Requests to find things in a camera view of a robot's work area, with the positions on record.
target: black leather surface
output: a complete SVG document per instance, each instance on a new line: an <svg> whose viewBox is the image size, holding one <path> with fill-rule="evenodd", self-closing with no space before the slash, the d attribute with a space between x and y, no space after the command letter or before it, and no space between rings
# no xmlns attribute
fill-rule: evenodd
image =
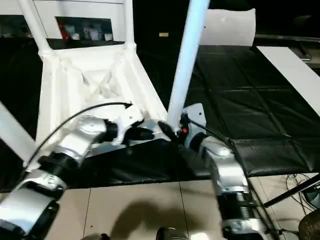
<svg viewBox="0 0 320 240"><path fill-rule="evenodd" d="M0 39L0 43L4 83L0 100L34 137L42 72L37 47L29 40ZM92 43L51 40L50 44L61 49ZM137 54L167 108L179 45L161 46L145 45ZM207 127L232 141L249 176L319 170L319 116L256 48L201 48L185 105L194 103L203 104ZM20 174L22 161L2 143L0 162L0 192L6 192ZM131 155L118 150L88 158L72 187L208 178L191 151L156 140L134 146Z"/></svg>

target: white metal tube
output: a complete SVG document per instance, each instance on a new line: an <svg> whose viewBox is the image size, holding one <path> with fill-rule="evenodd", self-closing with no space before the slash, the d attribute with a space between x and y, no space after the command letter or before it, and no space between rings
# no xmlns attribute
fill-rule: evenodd
<svg viewBox="0 0 320 240"><path fill-rule="evenodd" d="M125 46L127 49L135 49L134 36L134 10L132 0L124 0L124 22L125 22Z"/></svg>
<svg viewBox="0 0 320 240"><path fill-rule="evenodd" d="M51 53L52 49L47 42L47 36L33 0L19 0L19 4L36 45L39 48L39 55Z"/></svg>
<svg viewBox="0 0 320 240"><path fill-rule="evenodd" d="M209 2L190 0L167 115L175 131L179 128Z"/></svg>
<svg viewBox="0 0 320 240"><path fill-rule="evenodd" d="M0 138L27 163L36 150L35 141L0 102Z"/></svg>

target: black cable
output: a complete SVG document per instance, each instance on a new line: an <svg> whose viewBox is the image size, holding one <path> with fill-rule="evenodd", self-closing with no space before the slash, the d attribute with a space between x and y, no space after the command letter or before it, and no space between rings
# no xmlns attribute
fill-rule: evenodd
<svg viewBox="0 0 320 240"><path fill-rule="evenodd" d="M197 123L196 121L193 121L191 120L190 118L188 118L188 121L196 126L198 126L199 128L202 128L204 130L206 130L207 132L209 132L210 134L212 134L214 137L216 137L217 139L219 139L220 141L222 141L223 143L225 143L234 153L236 153L235 151L235 147L232 146L229 142L227 142L225 140L225 137L223 137L222 135L212 131L211 129L201 125L200 123ZM254 193L254 195L256 196L257 200L258 200L258 203L259 203L259 206L263 209L263 212L269 222L269 225L271 226L271 228L269 227L268 223L266 222L266 220L263 218L262 214L260 213L260 211L257 209L256 212L259 216L259 218L261 219L262 223L264 224L264 226L266 227L266 229L268 230L268 232L271 234L272 238L274 240L279 240L279 236L277 234L277 230L276 230L276 227L274 225L274 222L272 221L271 217L269 216L264 204L262 203L259 195L257 194L254 186L252 185L251 181L249 180L249 178L247 176L246 177L246 180L248 182L248 187L250 189L251 192Z"/></svg>
<svg viewBox="0 0 320 240"><path fill-rule="evenodd" d="M288 179L289 179L289 175L286 176L286 179L285 179L285 188L287 191L289 191L289 187L288 187ZM301 205L302 209L303 209L303 212L305 212L305 208L308 209L309 211L313 212L313 210L311 210L310 208L308 208L307 206L304 206L303 202L299 202L294 196L291 196L291 198L297 202L298 204Z"/></svg>
<svg viewBox="0 0 320 240"><path fill-rule="evenodd" d="M229 148L233 148L232 146L230 146L229 142L225 139L225 137L223 137L222 135L220 135L219 133L216 133L214 131L212 131L211 129L207 128L206 126L201 125L200 123L197 123L196 121L191 120L190 118L188 118L188 121L196 126L198 126L199 128L206 130L207 132L209 132L211 135L213 135L215 138L219 139L221 142L223 142L224 144L226 144Z"/></svg>
<svg viewBox="0 0 320 240"><path fill-rule="evenodd" d="M250 179L249 179L247 176L245 176L245 177L246 177L246 180L247 180L247 182L248 182L248 187L249 187L250 191L253 192L254 195L256 196L256 198L257 198L257 200L258 200L258 204L259 204L259 206L262 208L262 210L263 210L263 212L264 212L264 215L266 216L266 218L267 218L267 220L268 220L268 222L269 222L269 224L270 224L271 227L269 227L268 223L267 223L266 220L263 218L263 216L262 216L262 214L260 213L260 211L259 211L258 209L256 209L256 212L257 212L259 218L261 219L261 222L262 222L263 225L266 227L267 231L271 234L272 238L273 238L274 240L279 240L279 236L278 236L278 234L277 234L277 230L276 230L276 227L275 227L275 225L274 225L274 222L272 221L269 213L267 212L267 210L266 210L263 202L261 201L261 198L260 198L259 195L257 194L257 192L256 192L253 184L251 183Z"/></svg>
<svg viewBox="0 0 320 240"><path fill-rule="evenodd" d="M25 173L27 171L27 168L29 167L29 164L31 163L31 161L34 159L34 157L39 153L40 149L43 147L43 145L59 130L61 129L67 122L69 122L70 120L74 119L75 117L79 116L80 114L83 114L84 112L87 112L89 110L92 109L97 109L100 107L104 107L104 106L110 106L110 105L124 105L126 108L130 107L132 104L131 103L127 103L127 102L107 102L107 103L102 103L102 104L98 104L98 105L94 105L94 106L90 106L87 107L75 114L73 114L72 116L68 117L65 121L63 121L59 126L57 126L41 143L40 145L36 148L36 150L34 151L34 153L32 154L32 156L29 158L26 167L23 169L22 173L21 173L21 177L18 179L17 183L19 183L22 178L25 176Z"/></svg>

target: tiled floor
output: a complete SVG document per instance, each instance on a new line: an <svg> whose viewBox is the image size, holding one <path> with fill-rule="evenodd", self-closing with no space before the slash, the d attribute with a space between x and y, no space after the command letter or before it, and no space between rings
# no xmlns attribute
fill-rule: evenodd
<svg viewBox="0 0 320 240"><path fill-rule="evenodd" d="M251 178L261 200L285 192L285 176ZM295 185L288 181L289 188ZM205 232L223 239L217 201L208 180L68 190L47 240L80 240L107 233L113 240L154 240L159 227L175 227L191 236ZM277 228L298 230L304 213L288 198L267 209ZM285 233L282 240L297 240Z"/></svg>

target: red object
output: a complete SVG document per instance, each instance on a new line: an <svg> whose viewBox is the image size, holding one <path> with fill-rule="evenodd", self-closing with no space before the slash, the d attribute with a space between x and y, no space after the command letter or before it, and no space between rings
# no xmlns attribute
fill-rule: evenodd
<svg viewBox="0 0 320 240"><path fill-rule="evenodd" d="M59 29L62 35L62 39L67 40L70 38L70 36L68 35L68 33L66 32L64 26L61 24L61 22L58 23L59 25Z"/></svg>

